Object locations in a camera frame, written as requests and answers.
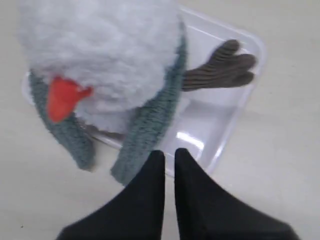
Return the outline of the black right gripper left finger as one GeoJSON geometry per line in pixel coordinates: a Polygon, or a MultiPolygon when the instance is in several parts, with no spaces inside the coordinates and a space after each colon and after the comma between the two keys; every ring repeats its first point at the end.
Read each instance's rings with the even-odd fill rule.
{"type": "Polygon", "coordinates": [[[165,208],[165,156],[152,151],[110,202],[62,229],[59,240],[159,240],[165,208]]]}

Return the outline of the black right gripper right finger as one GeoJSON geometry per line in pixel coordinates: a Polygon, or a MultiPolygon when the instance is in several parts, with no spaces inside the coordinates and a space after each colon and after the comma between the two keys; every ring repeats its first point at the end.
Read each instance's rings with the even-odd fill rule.
{"type": "Polygon", "coordinates": [[[189,151],[174,154],[174,195],[182,240],[298,240],[287,223],[237,199],[199,166],[189,151]]]}

